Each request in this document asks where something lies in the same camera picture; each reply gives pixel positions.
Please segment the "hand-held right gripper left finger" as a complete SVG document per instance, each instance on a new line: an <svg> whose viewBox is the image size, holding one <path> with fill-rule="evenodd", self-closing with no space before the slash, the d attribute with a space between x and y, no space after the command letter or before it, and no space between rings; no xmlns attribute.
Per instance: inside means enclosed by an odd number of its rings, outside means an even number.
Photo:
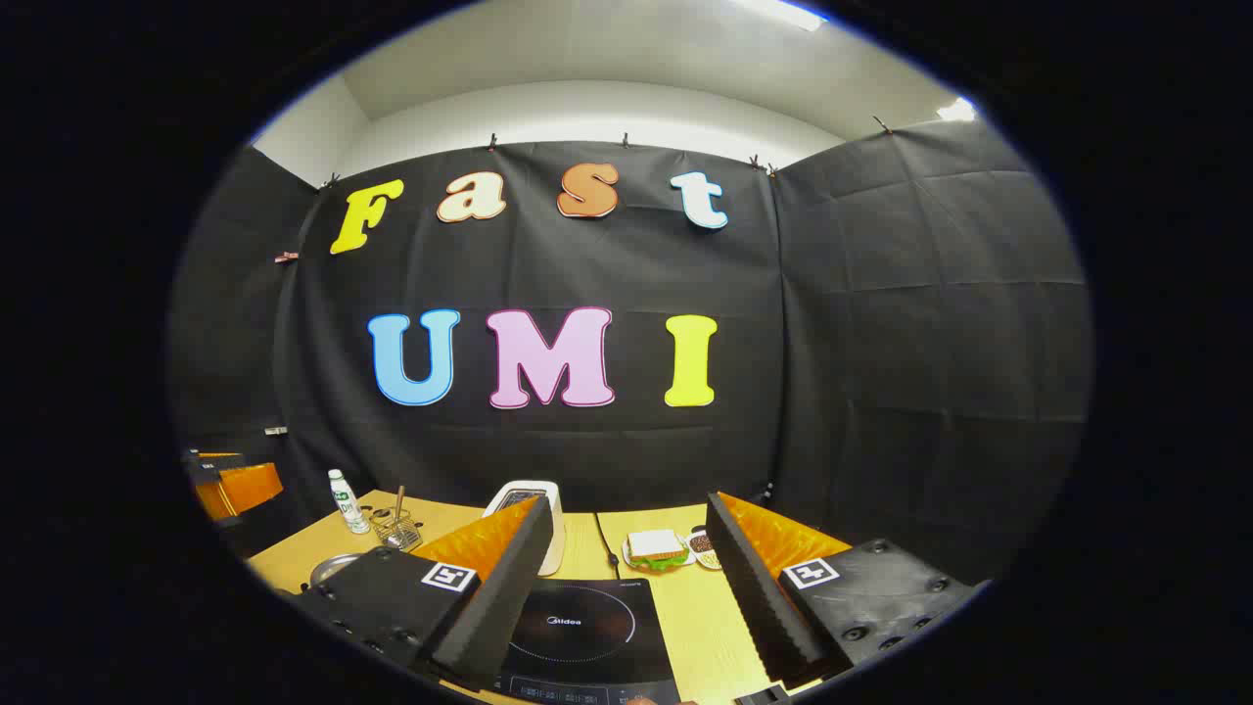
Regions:
<svg viewBox="0 0 1253 705"><path fill-rule="evenodd" d="M482 690L495 682L553 541L533 496L413 552L380 545L294 596L320 629L376 659Z"/></svg>

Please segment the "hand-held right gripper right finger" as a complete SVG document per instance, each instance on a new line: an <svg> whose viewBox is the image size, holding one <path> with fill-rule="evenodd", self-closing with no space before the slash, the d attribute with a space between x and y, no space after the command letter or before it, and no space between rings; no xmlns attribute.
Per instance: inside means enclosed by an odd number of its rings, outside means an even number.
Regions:
<svg viewBox="0 0 1253 705"><path fill-rule="evenodd" d="M980 594L893 540L846 543L730 493L705 528L766 674L787 687L883 661Z"/></svg>

